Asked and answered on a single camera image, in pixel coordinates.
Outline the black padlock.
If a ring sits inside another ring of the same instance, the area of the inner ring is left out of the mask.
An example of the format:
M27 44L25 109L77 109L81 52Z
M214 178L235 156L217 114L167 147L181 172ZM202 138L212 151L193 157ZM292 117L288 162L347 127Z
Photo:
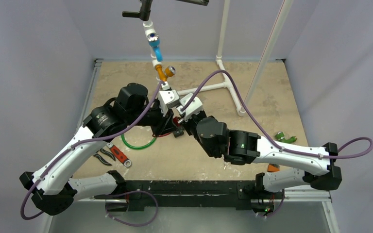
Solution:
M175 138L178 138L178 137L184 135L184 129L182 127L178 127L175 131L172 132L172 135Z

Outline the red cable lock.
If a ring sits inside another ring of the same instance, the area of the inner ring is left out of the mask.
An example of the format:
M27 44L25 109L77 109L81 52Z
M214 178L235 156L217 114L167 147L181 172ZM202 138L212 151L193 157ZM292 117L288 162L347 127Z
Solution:
M170 131L164 131L163 133L160 133L160 134L157 134L155 135L154 137L164 137L164 136L168 136L168 135L172 135L172 132L175 131L178 127L181 127L180 124L178 123L178 120L179 120L179 117L174 117L172 119L172 122L173 122L173 127L171 128Z

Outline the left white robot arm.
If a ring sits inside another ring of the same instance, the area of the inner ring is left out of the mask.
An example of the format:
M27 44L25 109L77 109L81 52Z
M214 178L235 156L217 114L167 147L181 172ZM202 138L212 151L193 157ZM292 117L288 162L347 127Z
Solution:
M141 84L121 88L116 97L92 110L72 139L45 166L21 174L19 179L28 191L26 199L32 200L41 214L54 216L82 199L127 196L126 182L115 170L83 179L75 179L73 174L134 126L149 126L155 135L176 130L173 108L179 104L177 91L166 82L159 82L151 98Z

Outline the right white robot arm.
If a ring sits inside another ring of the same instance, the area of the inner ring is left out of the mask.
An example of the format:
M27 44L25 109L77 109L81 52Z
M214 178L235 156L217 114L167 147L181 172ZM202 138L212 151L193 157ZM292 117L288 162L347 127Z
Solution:
M266 163L287 166L277 172L257 174L254 193L261 198L270 193L301 185L332 191L342 182L340 167L327 156L337 156L334 143L322 147L303 147L280 143L256 133L230 130L226 123L207 116L204 111L180 125L193 136L209 157L223 158L232 165Z

